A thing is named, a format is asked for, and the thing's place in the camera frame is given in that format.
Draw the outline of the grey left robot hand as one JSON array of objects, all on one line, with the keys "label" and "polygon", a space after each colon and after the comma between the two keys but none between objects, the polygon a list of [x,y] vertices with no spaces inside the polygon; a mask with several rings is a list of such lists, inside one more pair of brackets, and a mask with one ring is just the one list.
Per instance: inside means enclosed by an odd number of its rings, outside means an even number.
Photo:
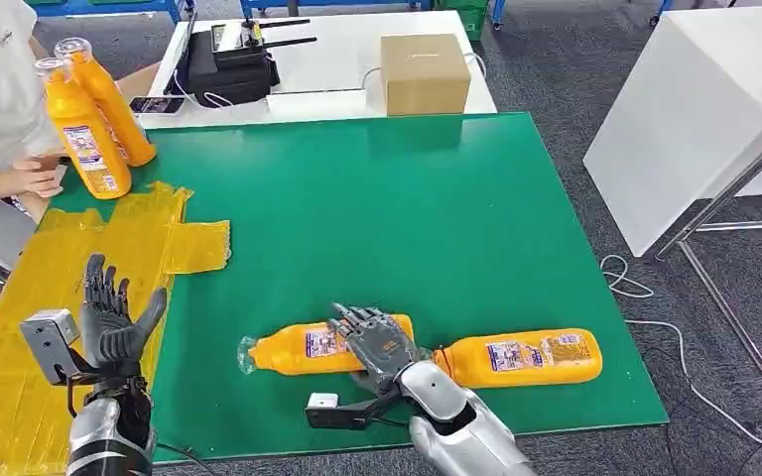
[{"label": "grey left robot hand", "polygon": [[107,266],[103,254],[89,256],[79,324],[85,359],[94,368],[138,362],[167,309],[168,291],[158,287],[138,319],[133,320],[129,312],[130,280],[117,280],[115,274],[116,267]]}]

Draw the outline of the person's hand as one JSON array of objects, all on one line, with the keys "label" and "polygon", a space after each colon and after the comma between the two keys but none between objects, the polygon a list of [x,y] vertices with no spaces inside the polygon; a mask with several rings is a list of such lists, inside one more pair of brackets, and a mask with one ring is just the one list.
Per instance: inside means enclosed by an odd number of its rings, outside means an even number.
[{"label": "person's hand", "polygon": [[20,194],[34,193],[50,198],[63,191],[59,165],[58,156],[32,157],[14,163],[8,175],[14,190]]}]

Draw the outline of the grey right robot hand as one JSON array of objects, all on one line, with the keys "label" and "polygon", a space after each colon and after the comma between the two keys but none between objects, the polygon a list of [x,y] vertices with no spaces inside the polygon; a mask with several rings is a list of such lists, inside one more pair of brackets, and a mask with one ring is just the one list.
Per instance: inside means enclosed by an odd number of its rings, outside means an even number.
[{"label": "grey right robot hand", "polygon": [[399,374],[421,359],[421,351],[391,314],[377,307],[333,302],[339,314],[327,322],[363,366],[353,375],[358,386],[377,396],[387,394]]}]

